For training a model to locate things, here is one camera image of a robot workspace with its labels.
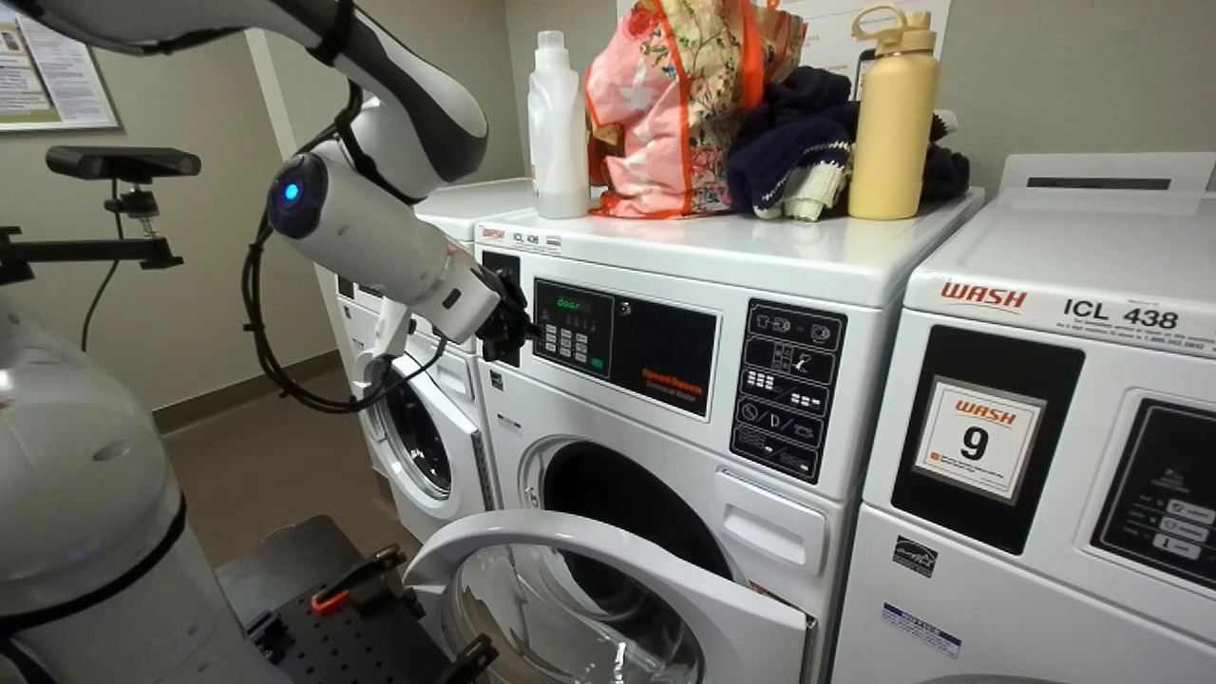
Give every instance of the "yellow bottle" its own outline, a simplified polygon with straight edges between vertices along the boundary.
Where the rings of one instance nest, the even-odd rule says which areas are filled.
[[[898,27],[865,31],[879,10],[893,10]],[[925,157],[937,98],[930,14],[906,14],[902,7],[879,5],[865,7],[850,31],[854,37],[879,43],[879,60],[864,79],[849,213],[865,219],[906,219],[918,209]]]

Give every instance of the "laundry bag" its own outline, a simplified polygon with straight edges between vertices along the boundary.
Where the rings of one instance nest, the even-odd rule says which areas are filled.
[[[730,142],[802,37],[775,0],[637,0],[586,76],[599,213],[730,213]]]

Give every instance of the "washing machine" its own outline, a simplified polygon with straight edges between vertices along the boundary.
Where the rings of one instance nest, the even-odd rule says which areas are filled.
[[[1216,157],[1011,157],[908,280],[839,684],[1216,682]]]
[[[417,554],[460,569],[443,641],[502,635],[497,682],[821,682],[902,288],[973,209],[478,219],[536,344],[478,356],[505,515]]]
[[[531,188],[523,179],[497,179],[442,188],[415,213],[472,250],[478,218],[529,200]],[[332,320],[353,397],[415,378],[362,412],[369,456],[386,484],[398,526],[427,541],[442,526],[494,507],[472,344],[442,344],[402,306],[322,269],[318,276],[333,301]]]

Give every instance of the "plastic bottle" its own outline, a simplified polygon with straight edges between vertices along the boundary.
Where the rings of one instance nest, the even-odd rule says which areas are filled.
[[[875,18],[875,10],[893,10],[898,27],[865,33],[864,22]],[[930,14],[906,14],[902,7],[879,5],[854,18],[854,37],[879,37],[879,60],[864,79],[849,213],[865,219],[906,219],[918,209],[928,137],[937,98]]]
[[[586,218],[586,98],[564,31],[536,33],[529,76],[529,154],[540,218]]]

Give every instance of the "grey floor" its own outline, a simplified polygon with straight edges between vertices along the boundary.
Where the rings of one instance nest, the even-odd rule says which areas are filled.
[[[341,378],[322,371],[308,388],[339,397]],[[165,440],[212,568],[315,515],[326,515],[362,550],[417,548],[395,526],[391,498],[369,468],[362,426],[348,415],[313,415],[266,397]]]

